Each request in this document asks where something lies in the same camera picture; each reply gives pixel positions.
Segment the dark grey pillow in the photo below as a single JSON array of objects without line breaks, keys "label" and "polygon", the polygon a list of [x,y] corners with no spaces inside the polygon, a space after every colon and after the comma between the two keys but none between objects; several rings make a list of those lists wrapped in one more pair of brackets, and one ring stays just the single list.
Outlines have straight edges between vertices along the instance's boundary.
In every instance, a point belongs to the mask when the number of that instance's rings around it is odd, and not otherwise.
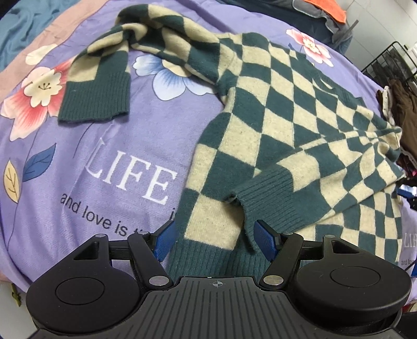
[{"label": "dark grey pillow", "polygon": [[353,29],[348,23],[336,22],[324,10],[306,1],[228,0],[220,2],[288,23],[341,55],[345,55],[353,39]]}]

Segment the orange cloth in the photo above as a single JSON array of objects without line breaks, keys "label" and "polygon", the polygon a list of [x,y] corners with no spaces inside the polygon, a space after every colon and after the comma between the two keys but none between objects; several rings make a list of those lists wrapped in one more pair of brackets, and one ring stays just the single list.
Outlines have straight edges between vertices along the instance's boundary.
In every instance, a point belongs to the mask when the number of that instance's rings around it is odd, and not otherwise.
[{"label": "orange cloth", "polygon": [[320,8],[338,23],[346,23],[346,12],[336,0],[305,0],[306,3]]}]

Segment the green cream checkered sweater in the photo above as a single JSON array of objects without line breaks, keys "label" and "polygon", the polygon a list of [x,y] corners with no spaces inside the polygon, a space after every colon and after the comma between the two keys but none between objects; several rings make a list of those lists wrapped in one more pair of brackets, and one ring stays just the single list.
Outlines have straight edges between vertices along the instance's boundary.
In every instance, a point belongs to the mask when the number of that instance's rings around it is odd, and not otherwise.
[{"label": "green cream checkered sweater", "polygon": [[213,86],[224,105],[203,131],[176,214],[173,278],[260,276],[254,223],[308,239],[338,237],[399,260],[394,200],[401,129],[316,69],[257,33],[212,33],[168,8],[123,9],[71,64],[58,118],[129,111],[129,50],[156,55]]}]

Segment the brown folded garment stack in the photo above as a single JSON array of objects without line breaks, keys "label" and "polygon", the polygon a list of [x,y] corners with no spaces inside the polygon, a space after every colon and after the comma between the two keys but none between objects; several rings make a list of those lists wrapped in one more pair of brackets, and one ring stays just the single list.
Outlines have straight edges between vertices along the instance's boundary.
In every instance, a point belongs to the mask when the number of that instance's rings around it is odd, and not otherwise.
[{"label": "brown folded garment stack", "polygon": [[390,79],[376,94],[383,118],[402,130],[399,165],[409,180],[416,184],[416,95],[399,79]]}]

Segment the purple floral bed sheet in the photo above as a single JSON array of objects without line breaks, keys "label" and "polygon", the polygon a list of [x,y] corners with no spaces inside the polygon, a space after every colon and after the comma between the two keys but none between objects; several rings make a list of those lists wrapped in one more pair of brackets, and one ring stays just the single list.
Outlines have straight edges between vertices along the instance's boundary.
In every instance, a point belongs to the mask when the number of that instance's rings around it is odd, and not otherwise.
[{"label": "purple floral bed sheet", "polygon": [[[202,6],[151,5],[212,33],[251,33],[210,23]],[[122,240],[153,231],[170,216],[176,221],[197,143],[223,111],[212,85],[132,49],[129,111],[108,120],[60,121],[73,60],[112,28],[82,27],[80,44],[58,48],[2,102],[1,275],[23,290],[95,234]],[[329,52],[308,51],[308,38],[292,30],[284,39],[273,43],[305,55],[330,79]]]}]

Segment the teal blue duvet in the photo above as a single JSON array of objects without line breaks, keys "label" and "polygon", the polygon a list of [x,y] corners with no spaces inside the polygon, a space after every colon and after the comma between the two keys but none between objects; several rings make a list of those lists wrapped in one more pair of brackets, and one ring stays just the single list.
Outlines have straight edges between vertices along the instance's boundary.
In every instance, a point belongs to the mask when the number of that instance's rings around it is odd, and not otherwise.
[{"label": "teal blue duvet", "polygon": [[1,1],[1,70],[78,1]]}]

